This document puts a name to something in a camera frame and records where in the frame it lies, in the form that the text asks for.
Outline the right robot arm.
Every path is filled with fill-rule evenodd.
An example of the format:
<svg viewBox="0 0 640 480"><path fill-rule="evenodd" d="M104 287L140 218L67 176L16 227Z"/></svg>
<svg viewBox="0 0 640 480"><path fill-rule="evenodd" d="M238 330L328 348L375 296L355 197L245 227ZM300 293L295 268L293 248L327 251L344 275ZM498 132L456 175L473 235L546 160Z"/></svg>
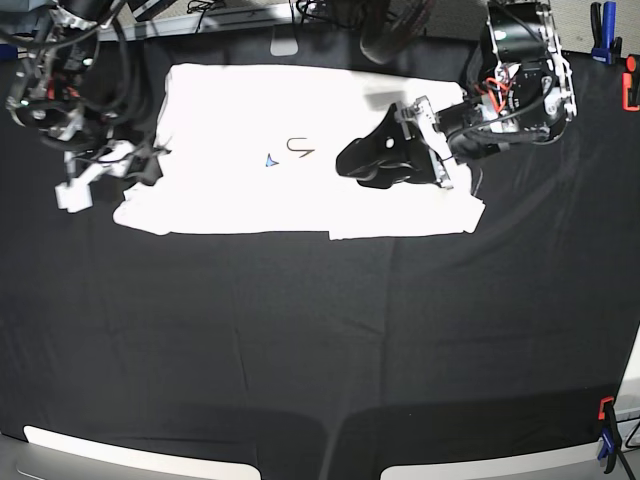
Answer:
<svg viewBox="0 0 640 480"><path fill-rule="evenodd" d="M65 154L69 187L104 175L152 186L162 176L154 133L136 130L152 107L145 65L131 49L118 19L122 1L54 1L31 39L3 32L26 52L6 100L14 121L36 130L41 142ZM116 77L110 92L86 91L96 68L99 33L116 35Z"/></svg>

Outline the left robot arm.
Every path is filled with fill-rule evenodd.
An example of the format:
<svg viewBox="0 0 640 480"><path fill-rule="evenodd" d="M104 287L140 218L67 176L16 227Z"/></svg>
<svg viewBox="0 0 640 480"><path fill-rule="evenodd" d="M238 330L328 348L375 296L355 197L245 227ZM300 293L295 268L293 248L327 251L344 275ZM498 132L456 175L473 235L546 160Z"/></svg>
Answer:
<svg viewBox="0 0 640 480"><path fill-rule="evenodd" d="M490 1L461 100L392 103L381 123L336 158L338 175L369 188L406 182L453 190L461 166L512 146L558 140L576 116L569 61L541 1Z"/></svg>

